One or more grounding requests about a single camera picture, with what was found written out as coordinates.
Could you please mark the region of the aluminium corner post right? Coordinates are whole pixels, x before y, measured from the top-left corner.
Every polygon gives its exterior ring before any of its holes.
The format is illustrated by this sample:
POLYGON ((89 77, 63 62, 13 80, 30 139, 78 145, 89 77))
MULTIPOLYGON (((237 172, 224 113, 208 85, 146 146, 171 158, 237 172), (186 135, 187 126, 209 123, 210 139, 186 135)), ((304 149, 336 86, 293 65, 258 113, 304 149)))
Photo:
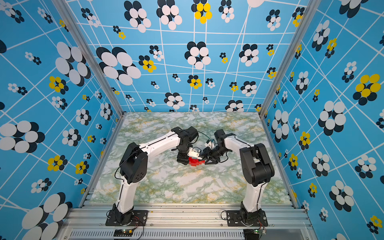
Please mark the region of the aluminium corner post right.
POLYGON ((274 81, 271 84, 271 87, 268 91, 268 94, 265 98, 265 101, 263 102, 263 106, 260 112, 260 118, 264 116, 264 114, 267 112, 273 98, 275 95, 275 91, 280 85, 281 81, 284 78, 284 75, 294 57, 294 52, 296 51, 297 47, 301 43, 305 33, 308 30, 309 25, 311 24, 313 17, 316 13, 316 10, 318 9, 319 5, 321 3, 321 0, 310 0, 308 6, 306 7, 306 11, 304 14, 304 18, 302 22, 300 23, 297 31, 295 32, 292 41, 284 55, 284 58, 282 60, 282 63, 278 69, 277 76, 274 79, 274 81))

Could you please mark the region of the aluminium corner post left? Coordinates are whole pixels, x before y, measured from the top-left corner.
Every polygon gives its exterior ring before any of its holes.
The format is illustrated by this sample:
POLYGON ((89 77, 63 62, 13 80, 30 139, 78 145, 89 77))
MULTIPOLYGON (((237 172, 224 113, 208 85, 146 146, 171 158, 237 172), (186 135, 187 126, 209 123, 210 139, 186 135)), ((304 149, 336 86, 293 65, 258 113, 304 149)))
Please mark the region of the aluminium corner post left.
POLYGON ((109 98, 112 106, 115 108, 117 114, 120 118, 124 116, 124 111, 119 104, 117 98, 111 91, 111 86, 109 85, 106 77, 104 76, 102 70, 100 69, 97 60, 93 56, 93 53, 87 44, 87 41, 84 37, 84 34, 76 24, 74 15, 70 13, 70 8, 66 4, 66 1, 52 1, 56 9, 58 10, 58 13, 63 18, 66 25, 68 25, 70 29, 70 33, 72 37, 74 38, 76 44, 82 51, 84 57, 86 58, 87 62, 89 63, 91 71, 94 73, 96 80, 100 84, 101 88, 105 92, 106 96, 109 98))

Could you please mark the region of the right controller board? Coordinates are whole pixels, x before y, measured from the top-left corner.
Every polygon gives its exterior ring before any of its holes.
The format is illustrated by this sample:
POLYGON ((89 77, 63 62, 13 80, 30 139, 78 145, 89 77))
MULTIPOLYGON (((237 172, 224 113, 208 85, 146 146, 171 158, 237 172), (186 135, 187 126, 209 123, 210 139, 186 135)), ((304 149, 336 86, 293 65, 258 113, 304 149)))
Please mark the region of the right controller board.
POLYGON ((263 230, 244 229, 244 240, 260 240, 264 235, 263 230))

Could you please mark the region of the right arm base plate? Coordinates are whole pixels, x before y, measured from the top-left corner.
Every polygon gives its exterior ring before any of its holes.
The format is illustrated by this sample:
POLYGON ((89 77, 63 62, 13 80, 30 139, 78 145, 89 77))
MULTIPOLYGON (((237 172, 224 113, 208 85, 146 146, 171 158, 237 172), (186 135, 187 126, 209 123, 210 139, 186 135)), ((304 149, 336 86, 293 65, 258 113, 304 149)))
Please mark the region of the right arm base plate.
POLYGON ((249 213, 243 209, 239 211, 226 211, 226 219, 229 227, 267 227, 266 213, 260 209, 249 213))

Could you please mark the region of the controller board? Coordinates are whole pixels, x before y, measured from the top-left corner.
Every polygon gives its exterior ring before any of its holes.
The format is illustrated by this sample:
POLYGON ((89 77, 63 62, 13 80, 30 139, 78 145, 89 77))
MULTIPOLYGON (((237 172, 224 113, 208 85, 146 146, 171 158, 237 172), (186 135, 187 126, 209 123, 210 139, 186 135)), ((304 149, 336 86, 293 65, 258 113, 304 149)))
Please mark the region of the controller board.
POLYGON ((134 230, 132 229, 115 229, 114 237, 116 238, 131 238, 133 236, 134 230))
POLYGON ((264 235, 263 230, 244 229, 244 240, 260 240, 264 235))

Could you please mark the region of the aluminium corner post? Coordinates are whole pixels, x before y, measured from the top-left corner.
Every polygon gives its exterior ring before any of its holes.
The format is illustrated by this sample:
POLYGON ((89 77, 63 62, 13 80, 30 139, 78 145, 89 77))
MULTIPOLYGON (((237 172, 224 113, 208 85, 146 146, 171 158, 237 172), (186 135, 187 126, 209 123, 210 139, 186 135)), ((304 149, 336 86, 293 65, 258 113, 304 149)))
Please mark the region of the aluminium corner post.
POLYGON ((296 51, 297 47, 301 43, 305 33, 308 30, 309 25, 311 24, 313 17, 316 13, 316 10, 318 9, 319 5, 321 3, 321 0, 310 0, 308 6, 306 7, 306 11, 304 14, 304 18, 302 22, 300 23, 297 31, 295 32, 292 41, 284 55, 284 58, 282 60, 282 63, 278 69, 277 76, 274 79, 274 81, 271 84, 271 87, 268 91, 268 94, 265 98, 265 101, 263 102, 263 106, 260 112, 260 118, 264 116, 264 114, 267 112, 273 98, 275 95, 275 91, 280 85, 281 81, 284 78, 284 75, 294 57, 294 52, 296 51))
POLYGON ((56 9, 58 10, 58 13, 63 18, 66 25, 68 25, 70 29, 70 33, 72 37, 74 38, 76 44, 82 51, 84 57, 86 58, 87 62, 89 63, 91 71, 94 73, 96 80, 100 84, 101 88, 105 92, 106 96, 109 98, 112 106, 115 108, 117 114, 120 118, 124 116, 124 111, 119 104, 117 98, 111 91, 111 86, 109 85, 106 77, 104 76, 102 70, 100 69, 97 60, 93 56, 93 53, 87 44, 87 41, 84 37, 84 34, 76 24, 74 15, 70 13, 70 8, 66 4, 66 1, 52 1, 56 9))

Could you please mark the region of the red stepped lego assembly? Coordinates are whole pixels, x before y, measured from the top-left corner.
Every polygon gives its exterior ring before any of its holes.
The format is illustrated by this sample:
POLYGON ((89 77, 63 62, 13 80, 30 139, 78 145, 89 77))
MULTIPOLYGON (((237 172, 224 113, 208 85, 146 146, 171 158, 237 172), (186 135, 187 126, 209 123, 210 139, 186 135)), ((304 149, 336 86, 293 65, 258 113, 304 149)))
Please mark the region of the red stepped lego assembly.
POLYGON ((196 167, 196 166, 199 166, 199 165, 204 165, 205 161, 189 157, 189 164, 191 166, 193 166, 193 167, 196 167))

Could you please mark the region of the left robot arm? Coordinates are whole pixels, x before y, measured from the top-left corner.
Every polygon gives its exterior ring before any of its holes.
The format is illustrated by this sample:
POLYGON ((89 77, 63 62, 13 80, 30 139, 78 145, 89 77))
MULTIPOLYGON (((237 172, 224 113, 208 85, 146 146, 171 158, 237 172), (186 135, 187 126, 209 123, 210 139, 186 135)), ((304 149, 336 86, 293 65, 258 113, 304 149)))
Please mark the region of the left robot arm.
POLYGON ((180 127, 171 129, 164 136, 148 143, 128 145, 119 167, 121 187, 119 197, 112 208, 112 217, 120 225, 128 225, 133 219, 134 196, 138 183, 146 176, 148 162, 152 157, 167 151, 177 150, 177 162, 189 164, 189 151, 193 147, 192 141, 199 136, 194 127, 186 130, 180 127))

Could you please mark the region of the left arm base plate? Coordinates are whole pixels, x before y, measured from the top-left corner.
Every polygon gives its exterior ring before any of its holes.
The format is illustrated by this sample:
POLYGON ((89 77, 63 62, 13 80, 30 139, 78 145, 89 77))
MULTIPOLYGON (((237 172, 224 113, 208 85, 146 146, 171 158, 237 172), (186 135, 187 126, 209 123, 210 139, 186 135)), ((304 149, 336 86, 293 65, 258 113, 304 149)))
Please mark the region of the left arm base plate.
POLYGON ((122 227, 122 226, 145 226, 148 219, 147 210, 130 210, 125 214, 118 210, 110 210, 106 220, 106 226, 122 227))

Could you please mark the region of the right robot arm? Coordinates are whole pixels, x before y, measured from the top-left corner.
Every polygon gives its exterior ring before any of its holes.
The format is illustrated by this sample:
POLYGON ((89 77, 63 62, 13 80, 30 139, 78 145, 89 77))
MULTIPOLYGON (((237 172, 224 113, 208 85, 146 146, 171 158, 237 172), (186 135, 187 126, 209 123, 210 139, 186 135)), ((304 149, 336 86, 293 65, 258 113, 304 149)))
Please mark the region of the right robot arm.
POLYGON ((241 159, 243 176, 247 181, 246 194, 241 202, 240 216, 243 224, 252 226, 262 223, 262 196, 266 186, 275 175, 272 161, 264 144, 251 145, 235 134, 225 134, 223 130, 215 132, 217 144, 206 146, 199 153, 199 158, 206 165, 215 165, 221 162, 220 157, 228 152, 237 154, 241 159))

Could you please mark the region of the left controller board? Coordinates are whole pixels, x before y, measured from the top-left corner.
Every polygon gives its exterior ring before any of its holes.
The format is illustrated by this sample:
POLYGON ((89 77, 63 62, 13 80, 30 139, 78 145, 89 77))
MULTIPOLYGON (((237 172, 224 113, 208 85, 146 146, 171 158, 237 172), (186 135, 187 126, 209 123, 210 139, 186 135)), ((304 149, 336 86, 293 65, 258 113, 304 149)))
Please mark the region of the left controller board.
POLYGON ((115 229, 114 237, 116 238, 131 238, 133 236, 134 230, 132 229, 115 229))

